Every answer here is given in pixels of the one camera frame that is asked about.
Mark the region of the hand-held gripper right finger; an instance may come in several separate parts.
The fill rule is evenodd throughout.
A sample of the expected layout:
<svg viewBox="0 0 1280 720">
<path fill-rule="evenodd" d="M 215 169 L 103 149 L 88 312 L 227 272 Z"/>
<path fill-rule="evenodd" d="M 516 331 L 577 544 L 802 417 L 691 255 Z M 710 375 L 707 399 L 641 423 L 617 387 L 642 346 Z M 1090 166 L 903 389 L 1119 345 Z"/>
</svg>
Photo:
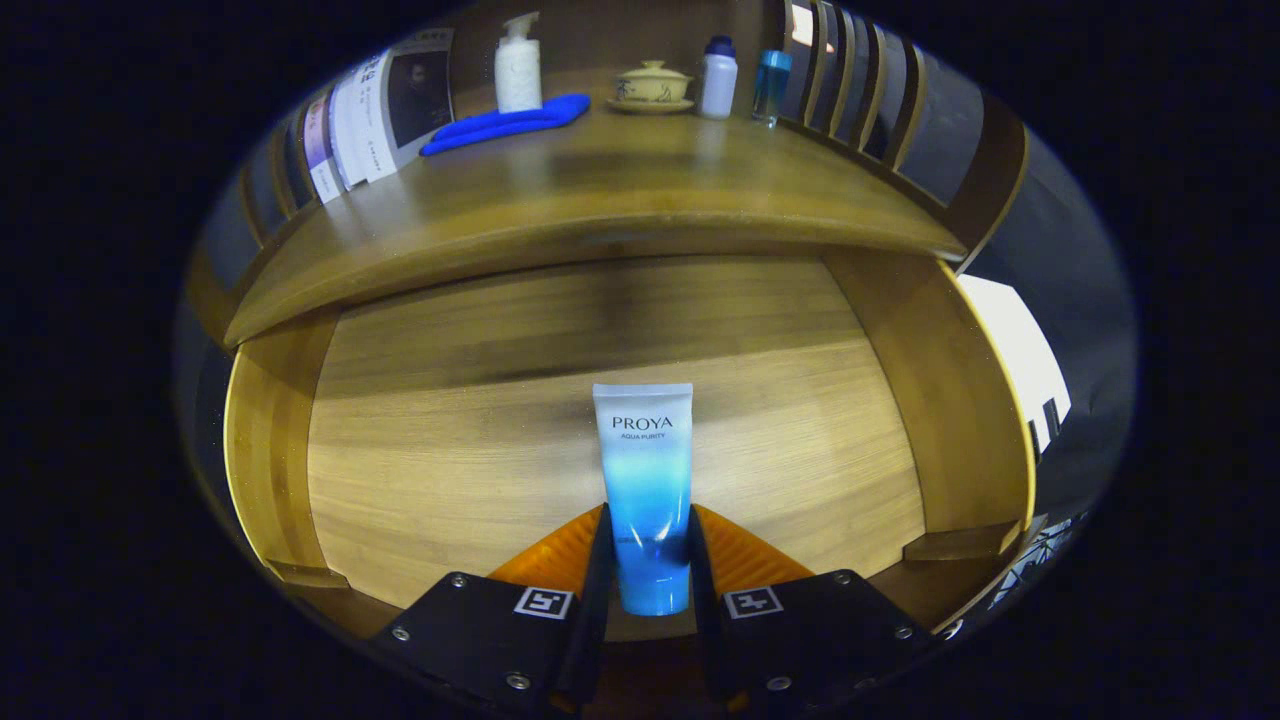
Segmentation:
<svg viewBox="0 0 1280 720">
<path fill-rule="evenodd" d="M 707 687 L 730 716 L 832 716 L 936 652 L 855 571 L 810 571 L 701 505 L 687 553 Z"/>
</svg>

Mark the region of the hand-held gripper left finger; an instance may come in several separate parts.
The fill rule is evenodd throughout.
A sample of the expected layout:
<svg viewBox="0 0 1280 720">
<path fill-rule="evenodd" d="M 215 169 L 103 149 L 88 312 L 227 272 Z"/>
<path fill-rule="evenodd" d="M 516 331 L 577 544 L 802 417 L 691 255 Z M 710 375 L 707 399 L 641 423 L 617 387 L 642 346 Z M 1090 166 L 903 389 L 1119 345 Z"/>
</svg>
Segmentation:
<svg viewBox="0 0 1280 720">
<path fill-rule="evenodd" d="M 479 716 L 577 716 L 595 693 L 613 582 L 607 505 L 494 573 L 448 571 L 371 639 L 399 673 Z"/>
</svg>

